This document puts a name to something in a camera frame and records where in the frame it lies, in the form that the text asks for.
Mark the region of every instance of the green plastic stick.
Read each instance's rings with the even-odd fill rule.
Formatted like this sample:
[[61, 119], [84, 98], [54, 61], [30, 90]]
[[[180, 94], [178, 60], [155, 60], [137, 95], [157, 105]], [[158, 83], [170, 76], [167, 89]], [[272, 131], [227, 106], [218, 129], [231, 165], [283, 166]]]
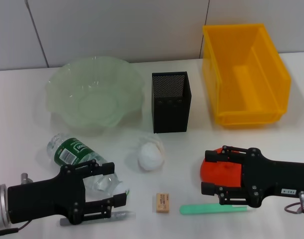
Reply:
[[232, 205], [220, 205], [215, 204], [194, 204], [194, 205], [182, 205], [180, 207], [180, 213], [182, 215], [193, 214], [208, 214], [208, 213], [234, 213], [234, 212], [246, 212], [247, 207], [233, 207]]

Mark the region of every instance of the green bottle label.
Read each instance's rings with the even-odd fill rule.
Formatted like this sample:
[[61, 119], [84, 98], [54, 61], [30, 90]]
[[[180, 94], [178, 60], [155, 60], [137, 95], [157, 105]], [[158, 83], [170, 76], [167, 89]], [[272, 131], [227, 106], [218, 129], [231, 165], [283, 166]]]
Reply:
[[56, 164], [62, 166], [64, 164], [78, 164], [80, 160], [93, 150], [76, 138], [70, 138], [64, 141], [57, 149], [54, 155]]

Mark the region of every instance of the black mesh pencil holder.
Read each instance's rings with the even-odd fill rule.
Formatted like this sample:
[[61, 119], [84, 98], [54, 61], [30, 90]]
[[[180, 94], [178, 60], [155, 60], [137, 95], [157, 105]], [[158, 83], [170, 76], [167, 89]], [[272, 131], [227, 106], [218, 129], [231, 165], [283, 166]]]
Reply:
[[154, 133], [186, 132], [191, 97], [187, 72], [152, 73]]

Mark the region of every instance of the white wall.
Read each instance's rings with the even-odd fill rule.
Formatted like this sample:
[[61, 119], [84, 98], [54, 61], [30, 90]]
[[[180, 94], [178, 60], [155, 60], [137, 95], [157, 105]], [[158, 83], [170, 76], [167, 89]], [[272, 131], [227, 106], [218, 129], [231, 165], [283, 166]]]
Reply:
[[[110, 55], [198, 58], [202, 25], [262, 22], [279, 52], [304, 51], [304, 0], [29, 0], [51, 67]], [[0, 0], [0, 70], [46, 67], [24, 0]]]
[[304, 0], [210, 0], [207, 25], [257, 22], [279, 52], [304, 51]]
[[109, 55], [130, 62], [198, 58], [208, 0], [29, 0], [51, 67]]
[[46, 67], [24, 0], [0, 0], [0, 70]]

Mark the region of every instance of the eraser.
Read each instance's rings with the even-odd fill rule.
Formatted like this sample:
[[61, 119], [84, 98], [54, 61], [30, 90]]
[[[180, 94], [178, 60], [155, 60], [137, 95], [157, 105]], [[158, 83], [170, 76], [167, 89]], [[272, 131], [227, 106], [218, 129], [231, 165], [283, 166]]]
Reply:
[[169, 213], [169, 196], [168, 193], [156, 194], [156, 212], [157, 213]]

